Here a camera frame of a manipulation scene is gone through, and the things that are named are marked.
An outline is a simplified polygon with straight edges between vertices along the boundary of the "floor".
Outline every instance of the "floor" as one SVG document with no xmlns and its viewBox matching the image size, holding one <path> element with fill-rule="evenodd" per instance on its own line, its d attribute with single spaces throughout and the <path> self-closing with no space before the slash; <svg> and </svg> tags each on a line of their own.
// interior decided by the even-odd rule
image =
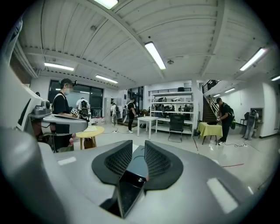
<svg viewBox="0 0 280 224">
<path fill-rule="evenodd" d="M 148 139 L 145 129 L 140 129 L 140 136 L 137 136 L 137 127 L 133 128 L 133 134 L 128 134 L 126 126 L 118 125 L 112 127 L 111 124 L 103 125 L 105 131 L 96 136 L 97 146 L 114 143 L 121 140 L 133 140 L 133 150 L 139 145 L 144 145 Z M 214 137 L 206 137 L 202 145 L 203 138 L 190 135 L 182 136 L 182 143 L 168 141 L 168 133 L 152 130 L 151 141 L 172 145 L 183 150 L 206 156 L 230 173 L 238 177 L 253 192 L 269 183 L 273 176 L 274 169 L 279 163 L 280 136 L 273 136 L 265 139 L 252 139 L 244 141 L 240 134 L 241 127 L 236 126 L 235 130 L 230 130 L 227 138 L 227 145 L 216 145 Z M 179 135 L 174 134 L 171 140 L 178 141 Z M 80 139 L 74 141 L 75 150 L 80 149 Z"/>
</svg>

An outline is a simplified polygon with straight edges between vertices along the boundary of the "ceiling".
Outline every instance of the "ceiling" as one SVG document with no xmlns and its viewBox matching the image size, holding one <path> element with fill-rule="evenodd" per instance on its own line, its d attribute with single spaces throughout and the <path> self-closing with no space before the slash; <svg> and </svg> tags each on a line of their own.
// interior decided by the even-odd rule
<svg viewBox="0 0 280 224">
<path fill-rule="evenodd" d="M 165 70 L 145 49 L 150 41 Z M 39 75 L 109 88 L 193 78 L 245 81 L 280 70 L 269 33 L 237 0 L 119 0 L 111 10 L 93 0 L 39 0 L 24 14 L 19 43 Z M 268 48 L 266 55 L 241 72 L 260 47 Z M 45 67 L 45 61 L 75 70 Z"/>
</svg>

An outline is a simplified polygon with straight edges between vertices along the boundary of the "brown bag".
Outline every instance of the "brown bag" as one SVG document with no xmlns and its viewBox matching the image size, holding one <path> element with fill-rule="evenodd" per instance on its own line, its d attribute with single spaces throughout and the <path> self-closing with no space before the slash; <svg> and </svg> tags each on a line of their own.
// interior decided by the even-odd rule
<svg viewBox="0 0 280 224">
<path fill-rule="evenodd" d="M 91 138 L 85 138 L 84 139 L 84 149 L 90 149 L 93 147 L 94 147 L 93 140 Z"/>
</svg>

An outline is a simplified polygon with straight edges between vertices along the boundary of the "office chair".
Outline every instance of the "office chair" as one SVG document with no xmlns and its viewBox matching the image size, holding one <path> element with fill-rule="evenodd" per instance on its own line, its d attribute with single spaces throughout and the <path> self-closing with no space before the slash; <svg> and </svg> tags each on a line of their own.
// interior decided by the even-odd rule
<svg viewBox="0 0 280 224">
<path fill-rule="evenodd" d="M 181 142 L 182 142 L 182 134 L 184 131 L 184 114 L 171 114 L 170 115 L 170 123 L 169 123 L 169 137 L 170 138 L 170 131 L 181 132 Z"/>
</svg>

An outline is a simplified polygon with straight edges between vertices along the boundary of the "red line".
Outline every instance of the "red line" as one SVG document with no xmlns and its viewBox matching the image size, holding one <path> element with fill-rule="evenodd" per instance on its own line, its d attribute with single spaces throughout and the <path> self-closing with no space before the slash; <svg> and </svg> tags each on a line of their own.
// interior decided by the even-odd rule
<svg viewBox="0 0 280 224">
<path fill-rule="evenodd" d="M 232 167 L 232 166 L 241 166 L 241 165 L 244 165 L 244 163 L 236 164 L 236 165 L 231 165 L 231 166 L 223 166 L 223 167 Z"/>
</svg>

